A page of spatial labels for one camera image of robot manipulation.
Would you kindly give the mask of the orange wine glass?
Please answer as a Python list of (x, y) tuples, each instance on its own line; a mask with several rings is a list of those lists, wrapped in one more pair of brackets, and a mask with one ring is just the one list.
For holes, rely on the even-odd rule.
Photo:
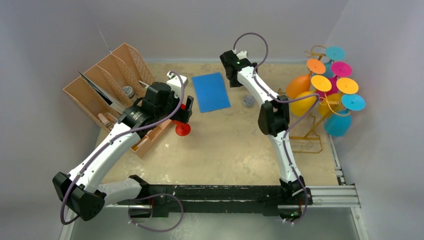
[(324, 74), (326, 71), (326, 67), (320, 59), (311, 58), (307, 60), (306, 66), (308, 68), (308, 73), (293, 79), (285, 89), (285, 93), (290, 99), (294, 99), (301, 93), (309, 91), (312, 74), (320, 75)]

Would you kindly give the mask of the yellow-orange wine glass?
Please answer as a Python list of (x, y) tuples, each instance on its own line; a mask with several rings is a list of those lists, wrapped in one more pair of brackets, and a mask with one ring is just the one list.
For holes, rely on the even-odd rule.
[(290, 103), (291, 112), (297, 117), (303, 116), (317, 100), (315, 94), (315, 88), (311, 84), (309, 91), (305, 91), (293, 98), (294, 100), (299, 100)]

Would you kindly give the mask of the red wine glass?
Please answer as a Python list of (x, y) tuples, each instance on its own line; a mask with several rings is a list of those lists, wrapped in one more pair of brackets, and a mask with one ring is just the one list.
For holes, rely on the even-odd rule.
[(191, 126), (188, 123), (183, 123), (176, 120), (172, 120), (172, 123), (175, 124), (176, 134), (181, 137), (187, 136), (191, 132)]

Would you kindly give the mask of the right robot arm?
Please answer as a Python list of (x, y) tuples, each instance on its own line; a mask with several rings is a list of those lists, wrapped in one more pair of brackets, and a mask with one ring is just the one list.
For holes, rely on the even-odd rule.
[(288, 134), (290, 113), (288, 99), (278, 96), (258, 75), (257, 66), (247, 52), (228, 50), (219, 57), (230, 87), (244, 86), (260, 106), (258, 127), (268, 137), (279, 166), (280, 196), (288, 204), (311, 204), (312, 196), (295, 162)]

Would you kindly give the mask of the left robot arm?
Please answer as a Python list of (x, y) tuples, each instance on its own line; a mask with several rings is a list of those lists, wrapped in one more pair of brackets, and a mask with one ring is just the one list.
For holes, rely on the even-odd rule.
[(123, 154), (159, 124), (167, 120), (189, 122), (194, 98), (188, 96), (183, 103), (187, 85), (186, 78), (150, 84), (145, 95), (122, 112), (109, 135), (84, 161), (69, 173), (58, 172), (53, 177), (53, 186), (61, 200), (63, 225), (73, 222), (65, 219), (66, 208), (89, 221), (105, 206), (126, 200), (138, 205), (148, 201), (148, 189), (133, 176), (121, 182), (101, 182)]

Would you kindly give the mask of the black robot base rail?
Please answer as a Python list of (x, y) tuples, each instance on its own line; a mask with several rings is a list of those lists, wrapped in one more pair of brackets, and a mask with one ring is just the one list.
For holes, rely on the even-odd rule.
[(303, 180), (279, 185), (171, 185), (150, 184), (132, 175), (141, 185), (134, 199), (119, 205), (146, 205), (154, 218), (170, 213), (262, 214), (295, 220), (302, 206), (313, 203), (311, 190), (302, 188)]

